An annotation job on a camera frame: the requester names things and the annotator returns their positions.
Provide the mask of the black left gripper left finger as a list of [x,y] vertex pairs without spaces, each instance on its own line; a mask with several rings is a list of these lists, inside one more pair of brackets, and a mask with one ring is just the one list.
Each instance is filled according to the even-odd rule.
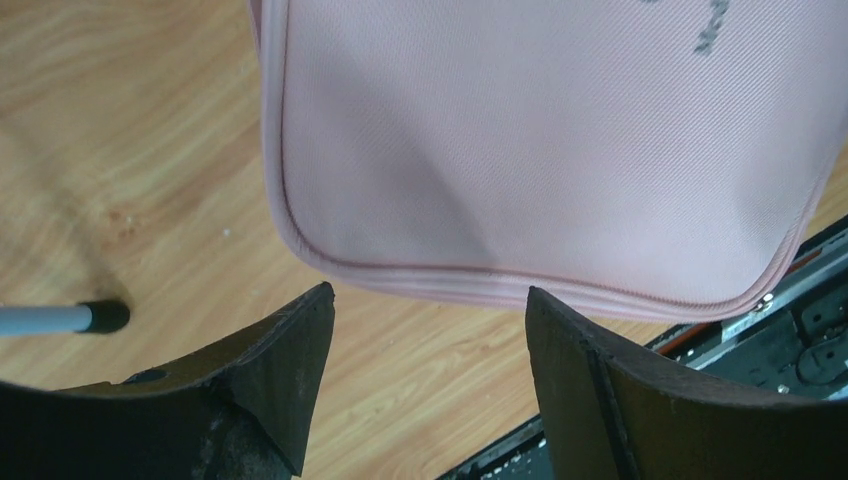
[[323,282],[264,319],[121,383],[1,386],[5,479],[301,474],[334,329]]

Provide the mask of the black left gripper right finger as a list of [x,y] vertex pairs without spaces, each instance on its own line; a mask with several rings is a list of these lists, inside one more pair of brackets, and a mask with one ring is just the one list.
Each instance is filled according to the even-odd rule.
[[843,479],[847,404],[681,365],[533,287],[525,330],[559,479]]

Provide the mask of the pink medicine kit case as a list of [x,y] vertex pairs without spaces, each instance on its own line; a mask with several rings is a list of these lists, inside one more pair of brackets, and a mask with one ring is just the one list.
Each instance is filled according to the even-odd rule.
[[253,1],[270,209],[323,274],[746,313],[847,137],[843,1]]

